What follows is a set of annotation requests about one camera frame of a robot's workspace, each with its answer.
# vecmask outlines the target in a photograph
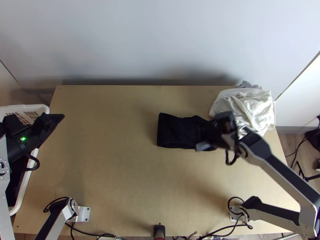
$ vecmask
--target white towel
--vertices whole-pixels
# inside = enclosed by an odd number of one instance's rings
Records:
[[[255,88],[235,88],[221,91],[214,101],[210,116],[231,111],[236,119],[239,137],[247,133],[244,127],[263,136],[276,125],[275,102],[271,92]]]

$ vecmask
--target white laundry basket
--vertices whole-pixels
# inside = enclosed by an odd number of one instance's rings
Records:
[[[5,116],[15,114],[24,125],[33,124],[36,118],[40,116],[43,112],[46,114],[49,114],[50,112],[49,107],[43,104],[11,105],[6,107],[0,107],[0,122],[2,122]],[[31,152],[31,155],[37,157],[38,149],[34,149]],[[27,168],[32,168],[34,163],[34,160],[29,159],[27,163]],[[31,172],[32,171],[27,171],[23,175],[16,204],[13,207],[9,207],[10,216],[16,214],[16,212],[19,210],[22,204],[23,196],[26,191]]]

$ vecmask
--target black cloth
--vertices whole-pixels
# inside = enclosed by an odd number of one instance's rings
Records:
[[[195,149],[196,144],[209,140],[211,121],[199,116],[178,118],[160,113],[157,145],[164,148]],[[216,150],[211,146],[206,151]]]
[[[306,139],[311,143],[311,145],[320,152],[320,118],[319,125],[315,130],[308,131],[304,135]]]

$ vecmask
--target cable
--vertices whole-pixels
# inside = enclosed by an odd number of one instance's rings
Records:
[[[233,213],[233,214],[235,214],[235,215],[241,215],[242,213],[241,212],[233,212],[232,210],[231,210],[231,208],[230,208],[230,202],[231,202],[231,200],[232,199],[240,199],[242,202],[244,202],[244,200],[242,199],[242,198],[239,198],[239,197],[232,197],[232,198],[230,198],[229,200],[228,200],[228,209],[229,209],[229,211],[231,212],[231,213]]]
[[[69,197],[61,197],[61,198],[57,198],[57,199],[49,202],[48,205],[44,208],[43,212],[48,212],[48,211],[49,211],[49,208],[48,208],[48,207],[49,207],[51,204],[53,204],[54,202],[56,202],[56,201],[58,201],[58,200],[61,200],[61,199],[69,199]]]
[[[64,223],[64,224],[66,224],[69,228],[72,228],[72,230],[77,231],[77,232],[79,232],[79,233],[81,233],[81,234],[88,235],[88,236],[98,237],[97,239],[99,239],[99,238],[101,238],[101,237],[109,237],[109,238],[117,238],[117,239],[126,240],[125,238],[117,237],[116,235],[113,235],[113,234],[111,234],[111,233],[93,234],[93,233],[88,233],[88,232],[81,231],[81,230],[73,227],[72,225],[70,225],[70,224],[68,224],[68,223]]]
[[[235,133],[235,139],[234,139],[234,157],[231,162],[229,162],[229,153],[228,149],[226,149],[226,164],[232,165],[236,162],[236,160],[239,158],[239,136],[238,136],[238,130]]]
[[[315,130],[319,129],[319,127],[320,127],[320,115],[317,116],[317,119],[319,120],[319,124],[318,124],[318,126],[317,126],[317,128],[316,128]],[[293,153],[285,156],[285,157],[289,157],[289,156],[292,156],[292,155],[294,154],[294,158],[293,158],[293,160],[292,160],[292,162],[291,162],[291,164],[290,164],[290,168],[293,167],[294,161],[295,161],[296,158],[297,158],[297,154],[298,154],[298,149],[299,149],[299,147],[300,147],[301,144],[304,143],[306,140],[307,140],[306,137],[304,137],[304,138],[301,140],[301,142],[298,144],[298,146],[297,146],[297,148],[295,149],[295,151],[294,151]]]
[[[290,164],[290,168],[292,168],[292,166],[293,166],[293,164],[294,164],[294,161],[295,161],[296,158],[297,158],[297,154],[298,154],[298,149],[299,149],[299,147],[300,147],[301,144],[304,143],[306,140],[307,140],[306,137],[304,137],[304,138],[302,139],[302,141],[299,143],[299,145],[297,146],[296,150],[294,151],[294,158],[293,158],[293,160],[292,160],[292,162],[291,162],[291,164]]]
[[[27,158],[30,158],[30,159],[32,159],[32,160],[34,160],[36,162],[36,166],[34,166],[33,168],[25,168],[25,170],[24,170],[25,172],[34,171],[34,170],[37,170],[40,167],[40,161],[36,157],[34,157],[34,156],[32,156],[32,155],[30,155],[28,153],[25,153],[24,155]]]
[[[229,235],[231,235],[231,234],[233,233],[233,231],[236,229],[236,227],[246,226],[246,227],[248,227],[249,229],[253,229],[253,227],[252,227],[251,225],[247,224],[247,223],[239,224],[239,225],[238,225],[238,222],[239,222],[239,220],[240,220],[240,218],[241,218],[242,216],[244,216],[243,213],[238,217],[238,219],[237,219],[237,221],[236,221],[236,223],[235,223],[234,225],[220,228],[220,229],[218,229],[218,230],[216,230],[216,231],[214,231],[214,232],[211,232],[211,233],[209,233],[209,234],[207,234],[207,235],[205,235],[205,236],[199,237],[198,240],[202,240],[202,239],[204,239],[204,238],[213,237],[213,236],[216,236],[216,237],[227,237],[227,236],[229,236]],[[227,228],[232,228],[232,230],[231,230],[228,234],[225,234],[225,235],[215,235],[215,233],[220,232],[220,231],[222,231],[222,230],[224,230],[224,229],[227,229]]]
[[[74,222],[71,224],[71,228],[70,228],[70,236],[71,236],[72,240],[74,240],[74,237],[72,234],[73,226],[74,226]]]

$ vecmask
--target wooden tabletop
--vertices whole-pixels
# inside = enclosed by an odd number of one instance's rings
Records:
[[[14,231],[38,233],[49,215],[43,208],[61,196],[91,207],[89,221],[77,228],[118,236],[151,236],[159,222],[167,236],[195,230],[203,235],[232,225],[227,201],[233,196],[258,196],[264,203],[299,210],[259,167],[242,159],[227,166],[224,150],[156,145],[160,112],[210,119],[212,103],[228,88],[233,87],[58,86],[50,111],[66,117],[40,148],[41,166],[31,174]],[[265,139],[285,162],[276,130]],[[238,227],[234,234],[287,232],[264,221],[252,225],[253,230]]]

